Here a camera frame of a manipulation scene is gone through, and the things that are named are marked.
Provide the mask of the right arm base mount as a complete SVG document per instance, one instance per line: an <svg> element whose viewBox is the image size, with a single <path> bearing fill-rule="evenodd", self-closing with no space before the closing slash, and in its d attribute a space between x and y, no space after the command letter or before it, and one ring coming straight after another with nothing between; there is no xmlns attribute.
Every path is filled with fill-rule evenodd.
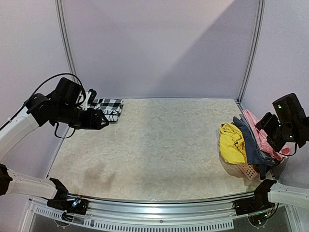
<svg viewBox="0 0 309 232"><path fill-rule="evenodd" d="M270 202L267 196L260 195L241 198L235 200L232 204L232 208L235 210L237 216L263 211L274 206L275 203Z"/></svg>

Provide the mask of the black white checkered shirt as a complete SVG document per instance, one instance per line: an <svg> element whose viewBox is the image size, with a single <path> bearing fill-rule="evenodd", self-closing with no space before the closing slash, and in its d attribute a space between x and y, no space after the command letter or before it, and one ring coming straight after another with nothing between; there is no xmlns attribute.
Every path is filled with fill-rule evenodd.
<svg viewBox="0 0 309 232"><path fill-rule="evenodd" d="M101 110L111 123L116 123L118 121L123 106L124 100L122 99L94 99L90 104L90 108Z"/></svg>

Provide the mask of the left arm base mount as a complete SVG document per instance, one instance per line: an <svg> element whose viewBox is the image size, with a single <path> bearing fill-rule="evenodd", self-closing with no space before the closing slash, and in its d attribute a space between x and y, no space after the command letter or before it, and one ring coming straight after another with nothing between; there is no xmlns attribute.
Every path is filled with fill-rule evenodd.
<svg viewBox="0 0 309 232"><path fill-rule="evenodd" d="M80 197L68 197L61 200L48 200L47 206L67 213L86 215L90 201Z"/></svg>

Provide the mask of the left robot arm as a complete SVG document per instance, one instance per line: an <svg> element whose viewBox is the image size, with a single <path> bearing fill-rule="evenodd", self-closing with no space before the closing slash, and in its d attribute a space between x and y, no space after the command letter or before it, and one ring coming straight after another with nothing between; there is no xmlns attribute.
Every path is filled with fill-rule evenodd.
<svg viewBox="0 0 309 232"><path fill-rule="evenodd" d="M86 92L81 82L75 83L65 76L64 73L59 74L59 83L48 95L34 91L1 126L1 158L46 122L56 128L63 123L74 130L100 130L109 125L102 110L88 107L96 92L93 89ZM19 174L4 164L0 166L0 193L41 197L47 200L47 206L51 208L81 215L86 214L89 204L88 200L71 197L58 179Z"/></svg>

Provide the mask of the pink garment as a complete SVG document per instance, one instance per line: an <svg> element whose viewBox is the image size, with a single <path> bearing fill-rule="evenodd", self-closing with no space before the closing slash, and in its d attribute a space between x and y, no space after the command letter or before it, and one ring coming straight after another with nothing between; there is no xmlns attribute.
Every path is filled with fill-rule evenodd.
<svg viewBox="0 0 309 232"><path fill-rule="evenodd" d="M271 145L267 142L267 134L264 130L258 130L256 128L256 124L259 122L259 119L248 109L243 111L243 114L249 123L257 144L261 151L268 153L273 159L283 160L286 156L290 155L290 148L288 146L284 146L280 152L276 152Z"/></svg>

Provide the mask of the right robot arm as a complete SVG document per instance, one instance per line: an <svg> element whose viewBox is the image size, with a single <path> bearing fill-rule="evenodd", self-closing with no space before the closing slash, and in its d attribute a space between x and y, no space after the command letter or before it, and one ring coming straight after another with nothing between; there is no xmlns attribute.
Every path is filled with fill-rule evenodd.
<svg viewBox="0 0 309 232"><path fill-rule="evenodd" d="M273 103L276 114L270 112L256 124L267 134L267 142L280 152L286 143L294 143L295 150L309 141L309 117L306 116L295 93L285 95ZM257 212L276 204L309 207L309 189L283 185L276 180L264 180L250 199L250 211Z"/></svg>

